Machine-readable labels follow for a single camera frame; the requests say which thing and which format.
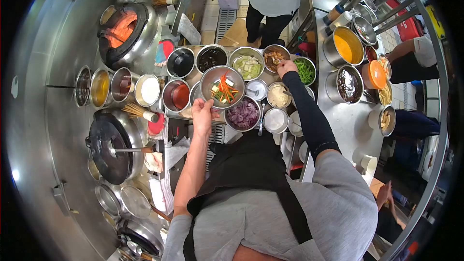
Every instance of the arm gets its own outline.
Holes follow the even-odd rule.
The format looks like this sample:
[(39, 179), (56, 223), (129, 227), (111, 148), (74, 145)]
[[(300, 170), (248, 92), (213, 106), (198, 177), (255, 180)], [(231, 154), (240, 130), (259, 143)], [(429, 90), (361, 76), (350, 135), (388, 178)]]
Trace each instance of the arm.
[(206, 151), (211, 134), (211, 120), (219, 118), (219, 114), (211, 113), (212, 104), (213, 100), (204, 102), (202, 99), (195, 99), (192, 106), (194, 136), (174, 193), (174, 217), (189, 215), (187, 203), (196, 196), (205, 182)]
[(387, 58), (390, 62), (398, 59), (399, 57), (402, 57), (403, 55), (406, 55), (409, 52), (414, 51), (414, 38), (411, 38), (410, 40), (407, 40), (405, 42), (402, 42), (398, 44), (390, 54), (388, 54)]
[(314, 163), (319, 157), (330, 151), (340, 153), (330, 124), (301, 83), (294, 62), (282, 61), (277, 71), (284, 84), (290, 89), (298, 106), (303, 135)]

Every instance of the dark sauce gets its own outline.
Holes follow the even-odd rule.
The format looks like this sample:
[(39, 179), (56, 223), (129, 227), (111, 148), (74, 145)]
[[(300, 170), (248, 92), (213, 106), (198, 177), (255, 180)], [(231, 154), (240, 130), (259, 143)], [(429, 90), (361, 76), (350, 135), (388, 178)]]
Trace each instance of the dark sauce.
[(363, 93), (363, 87), (358, 84), (358, 78), (353, 72), (342, 69), (337, 77), (338, 91), (341, 97), (348, 103), (356, 102)]
[(225, 65), (227, 63), (227, 56), (220, 49), (207, 49), (198, 57), (198, 68), (204, 73), (207, 69)]
[(174, 59), (173, 72), (177, 77), (183, 77), (190, 72), (194, 66), (194, 55), (185, 53)]

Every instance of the red sauce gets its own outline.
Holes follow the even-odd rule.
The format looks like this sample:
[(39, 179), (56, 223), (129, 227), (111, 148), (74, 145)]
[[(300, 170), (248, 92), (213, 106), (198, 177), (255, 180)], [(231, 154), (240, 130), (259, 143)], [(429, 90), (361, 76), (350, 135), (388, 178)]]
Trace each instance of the red sauce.
[(173, 104), (176, 106), (177, 109), (183, 109), (187, 103), (189, 102), (189, 87), (186, 84), (180, 84), (176, 88), (174, 88), (172, 96), (173, 96)]

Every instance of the wooden handle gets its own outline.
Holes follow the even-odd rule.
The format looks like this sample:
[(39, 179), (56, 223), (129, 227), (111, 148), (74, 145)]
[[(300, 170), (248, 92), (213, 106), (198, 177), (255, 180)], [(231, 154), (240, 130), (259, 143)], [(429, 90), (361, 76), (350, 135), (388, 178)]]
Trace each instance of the wooden handle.
[(152, 205), (150, 205), (150, 207), (151, 207), (152, 211), (157, 213), (161, 218), (165, 219), (168, 222), (172, 222), (172, 219), (170, 217), (168, 217), (167, 215), (165, 215), (163, 212), (161, 212), (159, 209), (155, 208)]

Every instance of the metal pot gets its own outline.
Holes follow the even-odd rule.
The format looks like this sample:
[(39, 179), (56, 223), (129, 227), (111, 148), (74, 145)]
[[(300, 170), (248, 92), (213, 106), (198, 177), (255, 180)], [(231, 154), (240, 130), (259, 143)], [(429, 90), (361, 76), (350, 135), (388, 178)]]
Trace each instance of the metal pot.
[[(340, 53), (338, 52), (338, 48), (334, 42), (334, 36), (338, 35), (343, 37), (348, 44), (350, 45), (351, 51), (353, 53), (353, 62), (347, 62), (345, 59), (342, 58)], [(363, 62), (364, 59), (364, 47), (361, 43), (361, 40), (357, 37), (357, 35), (351, 31), (346, 26), (338, 26), (333, 31), (331, 36), (328, 36), (324, 43), (322, 44), (322, 48), (324, 51), (324, 55), (326, 56), (327, 60), (334, 66), (334, 67), (341, 67), (345, 64), (350, 64), (353, 66), (358, 66)]]
[(340, 72), (343, 69), (349, 69), (352, 72), (352, 75), (355, 76), (356, 79), (357, 79), (357, 87), (356, 88), (360, 89), (361, 91), (363, 90), (363, 88), (364, 88), (363, 78), (361, 77), (361, 74), (358, 72), (358, 70), (355, 67), (352, 67), (350, 65), (344, 65), (344, 66), (341, 66), (338, 69), (338, 71), (334, 71), (334, 72), (331, 72), (330, 74), (328, 74), (327, 80), (325, 82), (325, 88), (326, 88), (326, 91), (327, 91), (327, 95), (335, 103), (346, 103), (346, 104), (349, 104), (349, 105), (358, 104), (359, 101), (361, 101), (361, 95), (363, 94), (362, 92), (361, 92), (361, 94), (359, 96), (359, 99), (357, 99), (357, 101), (354, 102), (354, 103), (346, 102), (345, 99), (340, 95), (340, 91), (338, 90), (337, 79), (338, 79), (338, 75), (340, 74)]
[(117, 152), (115, 158), (105, 145), (113, 142), (115, 148), (143, 147), (138, 127), (129, 115), (121, 110), (103, 109), (94, 113), (89, 136), (85, 144), (101, 176), (112, 184), (121, 184), (125, 180), (139, 175), (143, 168), (145, 154)]

